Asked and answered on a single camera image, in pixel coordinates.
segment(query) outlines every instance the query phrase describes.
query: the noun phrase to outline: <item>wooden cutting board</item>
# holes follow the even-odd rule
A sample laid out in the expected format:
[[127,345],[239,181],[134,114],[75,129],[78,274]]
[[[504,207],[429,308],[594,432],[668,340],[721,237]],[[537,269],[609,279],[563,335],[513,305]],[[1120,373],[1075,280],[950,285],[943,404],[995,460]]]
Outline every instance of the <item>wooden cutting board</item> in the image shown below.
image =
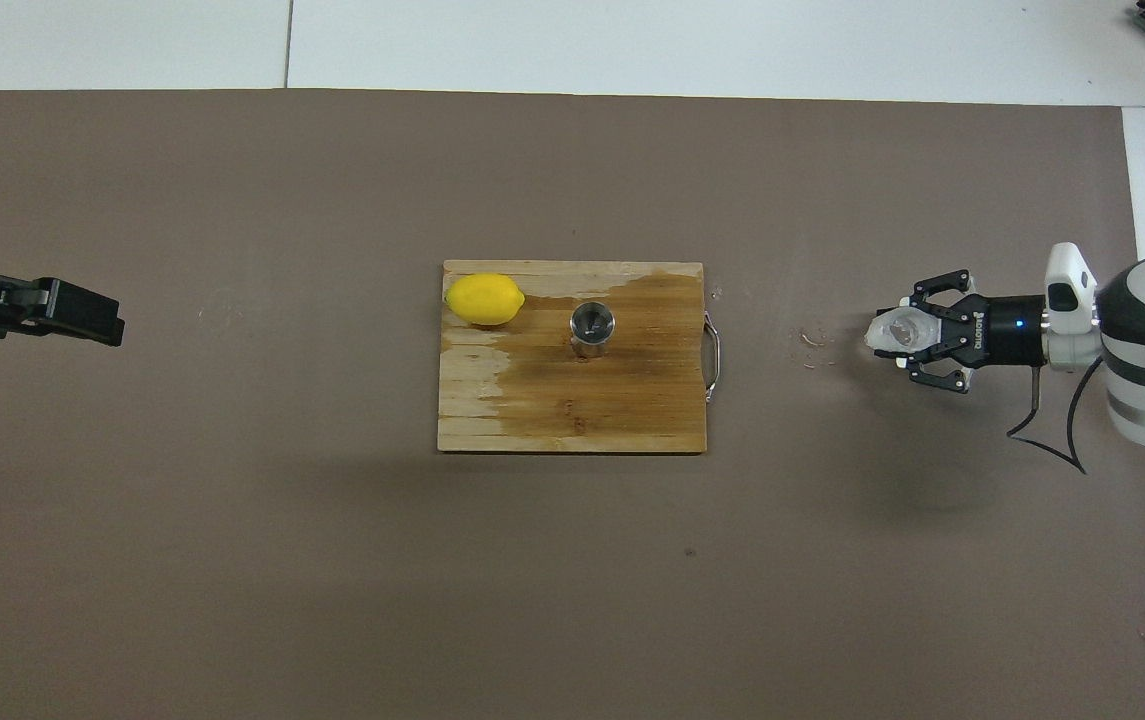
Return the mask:
[[[474,272],[511,275],[527,301],[499,329],[443,306],[439,450],[704,452],[701,263],[448,260],[443,290]],[[581,302],[616,316],[607,353],[577,357]]]

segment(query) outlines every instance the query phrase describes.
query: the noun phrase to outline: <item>brown table mat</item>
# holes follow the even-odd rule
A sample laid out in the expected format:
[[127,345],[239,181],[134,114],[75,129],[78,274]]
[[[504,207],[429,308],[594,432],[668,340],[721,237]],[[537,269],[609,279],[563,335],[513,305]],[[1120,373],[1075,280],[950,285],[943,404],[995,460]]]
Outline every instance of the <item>brown table mat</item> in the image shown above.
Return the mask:
[[[0,92],[0,272],[128,323],[0,342],[0,717],[1145,717],[1101,383],[1081,477],[860,343],[1056,242],[1134,259],[1116,109]],[[709,451],[436,452],[449,258],[704,263]]]

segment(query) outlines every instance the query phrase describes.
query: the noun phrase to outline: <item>yellow lemon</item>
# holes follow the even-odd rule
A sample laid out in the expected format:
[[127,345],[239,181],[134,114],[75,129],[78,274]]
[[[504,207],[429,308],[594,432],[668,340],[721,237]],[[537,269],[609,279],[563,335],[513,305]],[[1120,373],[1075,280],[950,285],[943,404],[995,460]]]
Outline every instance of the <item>yellow lemon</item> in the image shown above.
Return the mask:
[[476,272],[452,283],[443,299],[464,322],[503,325],[514,319],[526,296],[508,275]]

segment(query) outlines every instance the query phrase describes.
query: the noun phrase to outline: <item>stainless steel cup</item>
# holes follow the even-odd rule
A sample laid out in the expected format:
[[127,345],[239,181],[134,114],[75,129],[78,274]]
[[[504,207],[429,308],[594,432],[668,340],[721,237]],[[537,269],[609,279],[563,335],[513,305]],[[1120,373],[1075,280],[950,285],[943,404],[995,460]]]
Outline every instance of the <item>stainless steel cup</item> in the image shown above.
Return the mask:
[[603,302],[582,302],[568,321],[572,329],[572,350],[581,357],[601,357],[608,351],[608,338],[617,319]]

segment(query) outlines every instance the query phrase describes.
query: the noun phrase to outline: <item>cutting board handle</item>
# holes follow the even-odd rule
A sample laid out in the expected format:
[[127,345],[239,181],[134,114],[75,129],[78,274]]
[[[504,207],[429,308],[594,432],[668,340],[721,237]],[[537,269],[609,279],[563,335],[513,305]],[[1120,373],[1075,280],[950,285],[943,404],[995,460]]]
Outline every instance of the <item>cutting board handle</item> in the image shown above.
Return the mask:
[[705,334],[714,342],[714,377],[705,383],[705,402],[710,402],[714,399],[714,386],[719,383],[719,373],[722,372],[722,340],[714,327],[714,321],[710,319],[709,310],[705,310]]

